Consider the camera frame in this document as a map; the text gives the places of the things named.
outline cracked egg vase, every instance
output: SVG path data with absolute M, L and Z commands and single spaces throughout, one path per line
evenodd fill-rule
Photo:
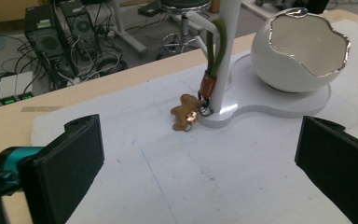
M 345 67 L 350 40 L 322 16 L 291 8 L 272 16 L 251 49 L 257 75 L 285 92 L 315 91 Z

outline table surface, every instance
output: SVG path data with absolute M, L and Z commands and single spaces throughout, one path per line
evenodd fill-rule
M 358 22 L 358 15 L 343 10 L 325 13 L 330 20 L 351 20 Z M 233 52 L 247 50 L 255 35 L 239 37 L 234 42 Z M 190 51 L 168 59 L 145 64 L 113 76 L 101 77 L 86 83 L 50 92 L 13 105 L 0 107 L 0 152 L 7 147 L 30 146 L 30 136 L 34 118 L 50 111 L 76 105 L 89 99 L 106 95 L 114 91 L 145 83 L 150 79 L 167 76 L 188 67 L 206 63 L 200 50 Z M 4 203 L 12 223 L 32 223 L 22 193 L 5 197 Z

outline green cable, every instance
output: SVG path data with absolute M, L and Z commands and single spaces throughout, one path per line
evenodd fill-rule
M 210 77 L 217 77 L 217 70 L 225 57 L 227 48 L 227 28 L 225 23 L 221 19 L 213 20 L 212 23 L 216 26 L 220 34 L 220 46 L 219 52 L 216 55 L 216 59 L 213 56 L 213 33 L 208 31 L 207 33 L 207 50 L 208 50 L 208 68 L 207 72 Z

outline black computer tower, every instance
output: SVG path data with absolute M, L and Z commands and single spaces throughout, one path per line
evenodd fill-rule
M 76 49 L 83 61 L 95 59 L 101 48 L 95 33 L 90 14 L 80 0 L 60 3 L 69 30 L 76 41 Z
M 52 81 L 77 75 L 71 46 L 52 5 L 26 8 L 24 34 Z

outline stool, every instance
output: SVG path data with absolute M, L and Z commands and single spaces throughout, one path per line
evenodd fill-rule
M 159 0 L 161 9 L 175 15 L 181 15 L 181 32 L 166 35 L 162 39 L 162 47 L 171 53 L 182 53 L 189 43 L 195 41 L 188 39 L 188 11 L 200 12 L 211 7 L 211 0 Z

